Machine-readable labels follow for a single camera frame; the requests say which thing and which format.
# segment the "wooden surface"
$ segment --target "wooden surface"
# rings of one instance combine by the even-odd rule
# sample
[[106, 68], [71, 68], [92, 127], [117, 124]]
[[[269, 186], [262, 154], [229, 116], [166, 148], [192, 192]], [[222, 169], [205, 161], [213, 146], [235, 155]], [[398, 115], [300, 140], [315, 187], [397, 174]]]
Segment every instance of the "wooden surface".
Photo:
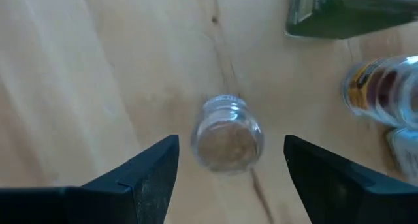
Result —
[[[309, 223], [283, 158], [300, 136], [385, 174], [372, 120], [340, 86], [353, 63], [418, 51], [418, 24], [349, 40], [283, 34], [287, 0], [0, 0], [0, 185], [80, 185], [169, 134], [166, 223]], [[263, 126], [254, 173], [200, 168], [189, 137], [209, 97], [240, 95]]]

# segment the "brown powder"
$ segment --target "brown powder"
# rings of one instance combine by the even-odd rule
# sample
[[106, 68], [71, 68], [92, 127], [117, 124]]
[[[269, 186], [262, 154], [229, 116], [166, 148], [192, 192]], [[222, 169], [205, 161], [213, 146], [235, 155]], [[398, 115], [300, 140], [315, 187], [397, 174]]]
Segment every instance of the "brown powder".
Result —
[[257, 158], [257, 141], [241, 123], [218, 122], [202, 133], [197, 153], [213, 171], [240, 170]]

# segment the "glass jar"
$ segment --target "glass jar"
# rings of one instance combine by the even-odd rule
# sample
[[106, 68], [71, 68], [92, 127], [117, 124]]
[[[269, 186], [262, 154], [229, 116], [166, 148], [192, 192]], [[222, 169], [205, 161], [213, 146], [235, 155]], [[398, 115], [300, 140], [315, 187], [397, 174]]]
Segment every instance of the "glass jar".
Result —
[[213, 172], [227, 174], [253, 166], [261, 155], [263, 142], [261, 128], [247, 104], [233, 95], [207, 101], [191, 135], [197, 161]]
[[418, 129], [418, 56], [377, 59], [352, 68], [344, 101], [357, 115]]

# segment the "wood grain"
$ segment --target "wood grain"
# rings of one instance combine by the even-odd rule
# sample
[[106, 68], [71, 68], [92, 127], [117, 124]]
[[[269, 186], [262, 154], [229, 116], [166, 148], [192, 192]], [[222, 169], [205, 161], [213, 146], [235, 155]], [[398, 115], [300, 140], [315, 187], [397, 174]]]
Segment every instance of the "wood grain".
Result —
[[[349, 40], [284, 35], [287, 0], [0, 0], [0, 185], [80, 185], [169, 134], [166, 223], [309, 223], [283, 157], [294, 134], [385, 174], [384, 129], [341, 96], [352, 64], [418, 50], [418, 24]], [[252, 172], [200, 168], [205, 100], [247, 102], [266, 136]]]

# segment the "small glass jar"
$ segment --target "small glass jar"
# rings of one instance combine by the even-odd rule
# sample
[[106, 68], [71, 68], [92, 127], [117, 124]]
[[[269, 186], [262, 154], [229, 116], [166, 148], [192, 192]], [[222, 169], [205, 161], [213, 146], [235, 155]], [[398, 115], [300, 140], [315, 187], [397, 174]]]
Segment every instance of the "small glass jar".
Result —
[[213, 172], [234, 174], [252, 167], [263, 150], [264, 136], [247, 104], [233, 95], [220, 95], [203, 105], [191, 135], [197, 161]]
[[377, 59], [352, 68], [344, 101], [358, 115], [418, 129], [418, 56]]

